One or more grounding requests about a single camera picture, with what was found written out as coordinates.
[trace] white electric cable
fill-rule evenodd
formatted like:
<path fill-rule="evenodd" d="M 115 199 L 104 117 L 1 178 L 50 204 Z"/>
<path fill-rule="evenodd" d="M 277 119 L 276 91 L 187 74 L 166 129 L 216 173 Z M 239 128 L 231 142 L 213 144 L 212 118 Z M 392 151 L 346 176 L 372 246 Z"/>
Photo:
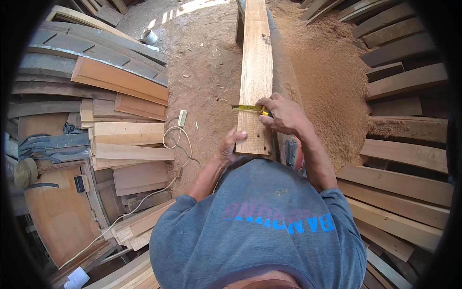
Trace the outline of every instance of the white electric cable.
<path fill-rule="evenodd" d="M 165 146 L 166 148 L 175 148 L 175 147 L 178 145 L 179 141 L 180 141 L 180 138 L 178 137 L 178 141 L 175 143 L 174 146 L 168 147 L 168 146 L 165 144 L 165 136 L 166 136 L 167 133 L 168 133 L 169 131 L 171 131 L 172 129 L 179 129 L 179 130 L 180 130 L 180 137 L 181 137 L 181 132 L 183 132 L 184 135 L 186 136 L 186 138 L 188 139 L 189 151 L 190 151 L 190 153 L 189 153 L 188 159 L 184 162 L 183 166 L 181 167 L 181 168 L 183 168 L 183 167 L 189 162 L 189 160 L 193 157 L 193 149 L 192 149 L 192 146 L 191 146 L 191 141 L 189 140 L 189 136 L 188 136 L 188 134 L 186 133 L 186 131 L 185 131 L 184 129 L 182 129 L 182 128 L 179 127 L 179 126 L 172 126 L 171 128 L 168 128 L 168 129 L 165 131 L 164 137 L 162 138 L 162 143 L 164 144 L 164 146 Z M 100 236 L 96 237 L 96 239 L 93 240 L 85 249 L 83 249 L 82 251 L 78 252 L 77 255 L 75 255 L 72 259 L 70 259 L 69 261 L 67 261 L 66 263 L 64 263 L 61 267 L 59 267 L 58 270 L 61 270 L 64 266 L 66 266 L 67 264 L 69 264 L 70 262 L 72 262 L 72 261 L 73 261 L 75 258 L 77 258 L 80 254 L 82 254 L 82 253 L 85 252 L 88 248 L 90 248 L 90 246 L 93 245 L 93 243 L 95 243 L 96 240 L 98 240 L 99 238 L 103 237 L 104 234 L 106 234 L 109 230 L 111 230 L 111 228 L 116 224 L 116 222 L 117 222 L 118 220 L 120 220 L 120 218 L 123 218 L 123 217 L 125 217 L 125 216 L 131 215 L 134 211 L 136 211 L 136 210 L 140 207 L 140 205 L 144 202 L 144 200 L 146 200 L 149 196 L 152 196 L 152 195 L 155 194 L 155 193 L 160 193 L 160 192 L 162 192 L 162 191 L 168 189 L 168 188 L 173 184 L 173 182 L 175 182 L 175 180 L 176 180 L 176 177 L 173 178 L 173 180 L 170 182 L 170 184 L 169 184 L 166 188 L 161 189 L 161 190 L 158 190 L 158 191 L 155 191 L 155 192 L 153 192 L 153 193 L 147 195 L 146 197 L 144 197 L 144 198 L 141 200 L 141 202 L 138 204 L 138 206 L 137 206 L 133 211 L 131 211 L 131 212 L 128 213 L 128 214 L 124 214 L 124 215 L 121 215 L 120 217 L 118 217 L 118 218 L 112 223 L 112 225 L 111 225 L 109 228 L 106 229 L 106 231 L 105 231 L 104 233 L 102 233 Z"/>

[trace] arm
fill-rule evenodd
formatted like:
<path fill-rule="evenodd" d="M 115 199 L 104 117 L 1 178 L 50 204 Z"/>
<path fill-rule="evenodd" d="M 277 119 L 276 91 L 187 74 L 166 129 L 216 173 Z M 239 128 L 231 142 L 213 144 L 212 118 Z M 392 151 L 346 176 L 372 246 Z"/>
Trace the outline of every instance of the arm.
<path fill-rule="evenodd" d="M 264 105 L 273 115 L 273 118 L 259 116 L 264 125 L 286 135 L 295 135 L 300 140 L 305 158 L 306 177 L 313 187 L 318 192 L 336 188 L 337 179 L 329 156 L 303 109 L 278 93 L 273 93 L 270 98 L 258 100 L 256 105 Z"/>
<path fill-rule="evenodd" d="M 199 172 L 199 176 L 186 189 L 185 194 L 201 201 L 209 196 L 224 168 L 237 159 L 233 154 L 234 145 L 237 141 L 247 137 L 247 132 L 237 131 L 237 126 L 228 132 L 217 152 L 208 160 L 206 165 Z"/>

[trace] sawdust pile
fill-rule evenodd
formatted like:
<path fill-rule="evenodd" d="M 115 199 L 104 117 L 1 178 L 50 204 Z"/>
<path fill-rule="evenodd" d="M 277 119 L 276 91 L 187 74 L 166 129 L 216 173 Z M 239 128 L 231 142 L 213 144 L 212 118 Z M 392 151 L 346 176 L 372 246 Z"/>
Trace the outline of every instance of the sawdust pile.
<path fill-rule="evenodd" d="M 366 72 L 353 45 L 352 25 L 340 23 L 333 11 L 311 25 L 299 17 L 297 3 L 267 1 L 286 44 L 303 106 L 334 165 L 361 165 L 359 152 L 370 130 L 365 103 Z"/>

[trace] wooden panel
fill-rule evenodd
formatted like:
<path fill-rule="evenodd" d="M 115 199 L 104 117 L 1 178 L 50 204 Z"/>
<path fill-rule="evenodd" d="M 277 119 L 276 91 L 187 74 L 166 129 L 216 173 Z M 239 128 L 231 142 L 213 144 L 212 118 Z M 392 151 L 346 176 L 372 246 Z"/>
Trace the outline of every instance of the wooden panel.
<path fill-rule="evenodd" d="M 346 197 L 353 217 L 424 248 L 435 250 L 443 231 Z"/>
<path fill-rule="evenodd" d="M 446 151 L 440 148 L 366 139 L 359 154 L 448 173 Z"/>
<path fill-rule="evenodd" d="M 374 266 L 377 271 L 384 275 L 390 282 L 392 282 L 398 289 L 411 289 L 412 285 L 403 276 L 398 274 L 393 268 L 391 268 L 387 263 L 380 259 L 376 254 L 371 250 L 366 249 L 367 251 L 367 261 Z"/>
<path fill-rule="evenodd" d="M 439 229 L 444 229 L 449 218 L 448 209 L 401 198 L 387 191 L 344 180 L 338 180 L 338 185 L 346 196 Z"/>
<path fill-rule="evenodd" d="M 420 116 L 422 105 L 419 97 L 401 98 L 379 103 L 369 103 L 373 116 Z"/>
<path fill-rule="evenodd" d="M 96 143 L 98 159 L 120 160 L 174 160 L 175 150 L 169 148 L 146 148 L 108 143 Z"/>
<path fill-rule="evenodd" d="M 111 32 L 111 33 L 116 34 L 117 36 L 120 36 L 120 37 L 123 37 L 125 39 L 128 39 L 128 40 L 139 43 L 138 40 L 135 40 L 135 39 L 131 38 L 130 36 L 128 36 L 127 34 L 118 31 L 116 28 L 113 28 L 113 27 L 111 27 L 111 26 L 109 26 L 109 25 L 107 25 L 107 24 L 105 24 L 105 23 L 103 23 L 103 22 L 101 22 L 99 20 L 94 19 L 93 17 L 87 16 L 87 15 L 82 14 L 80 12 L 77 12 L 75 10 L 65 8 L 65 7 L 62 7 L 62 6 L 59 6 L 59 5 L 55 5 L 53 7 L 53 11 L 55 12 L 55 17 L 56 18 L 63 18 L 65 20 L 69 19 L 70 22 L 74 22 L 74 23 L 82 24 L 82 25 L 87 25 L 87 26 L 90 26 L 90 27 L 93 27 L 93 28 L 97 28 L 97 29 L 101 29 L 101 30 L 104 30 L 104 31 L 107 31 L 107 32 Z"/>
<path fill-rule="evenodd" d="M 425 31 L 423 23 L 419 20 L 419 18 L 414 17 L 382 28 L 376 32 L 364 36 L 363 39 L 367 47 L 373 48 L 385 42 L 422 31 Z"/>
<path fill-rule="evenodd" d="M 244 20 L 240 105 L 255 105 L 273 90 L 273 57 L 268 17 L 264 0 L 247 0 Z M 247 138 L 238 141 L 236 153 L 269 155 L 271 131 L 254 111 L 239 111 L 237 130 L 246 131 Z"/>
<path fill-rule="evenodd" d="M 337 177 L 422 201 L 450 207 L 452 185 L 365 166 L 344 166 Z"/>
<path fill-rule="evenodd" d="M 366 97 L 366 100 L 428 88 L 447 81 L 448 75 L 444 64 L 432 64 L 370 83 L 371 92 Z"/>
<path fill-rule="evenodd" d="M 404 262 L 407 262 L 412 252 L 414 252 L 414 248 L 401 242 L 387 232 L 358 219 L 355 219 L 354 222 L 356 223 L 361 235 L 365 236 Z"/>
<path fill-rule="evenodd" d="M 74 176 L 80 174 L 78 166 L 46 172 L 36 183 L 55 183 L 59 188 L 24 192 L 40 239 L 58 267 L 100 235 L 86 194 L 75 189 Z"/>
<path fill-rule="evenodd" d="M 95 123 L 95 141 L 99 143 L 144 145 L 162 143 L 163 123 Z"/>
<path fill-rule="evenodd" d="M 168 88 L 93 59 L 79 57 L 71 80 L 129 94 L 161 105 L 167 105 L 168 102 Z"/>
<path fill-rule="evenodd" d="M 397 62 L 373 68 L 369 70 L 366 75 L 369 83 L 371 83 L 401 72 L 404 72 L 403 64 L 401 62 Z"/>
<path fill-rule="evenodd" d="M 430 35 L 421 33 L 370 51 L 362 55 L 361 59 L 370 67 L 377 67 L 435 50 L 436 47 Z"/>
<path fill-rule="evenodd" d="M 371 117 L 371 135 L 446 143 L 448 120 L 431 117 Z"/>
<path fill-rule="evenodd" d="M 415 12 L 410 5 L 406 2 L 401 3 L 388 10 L 380 12 L 376 16 L 369 18 L 356 27 L 353 27 L 351 32 L 353 33 L 354 38 L 360 38 L 365 34 L 377 31 L 406 18 L 410 18 L 413 15 L 415 15 Z"/>
<path fill-rule="evenodd" d="M 118 92 L 115 99 L 114 110 L 165 121 L 167 107 Z"/>
<path fill-rule="evenodd" d="M 10 105 L 8 118 L 25 117 L 44 113 L 79 112 L 80 101 L 41 101 Z"/>

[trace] tape measure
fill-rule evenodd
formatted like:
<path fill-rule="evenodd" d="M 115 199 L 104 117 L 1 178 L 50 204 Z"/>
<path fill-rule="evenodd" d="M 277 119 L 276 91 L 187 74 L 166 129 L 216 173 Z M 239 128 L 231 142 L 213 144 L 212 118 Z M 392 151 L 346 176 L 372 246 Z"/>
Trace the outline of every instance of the tape measure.
<path fill-rule="evenodd" d="M 273 117 L 271 112 L 264 106 L 256 105 L 231 105 L 231 109 L 234 111 L 260 111 L 262 115 Z"/>

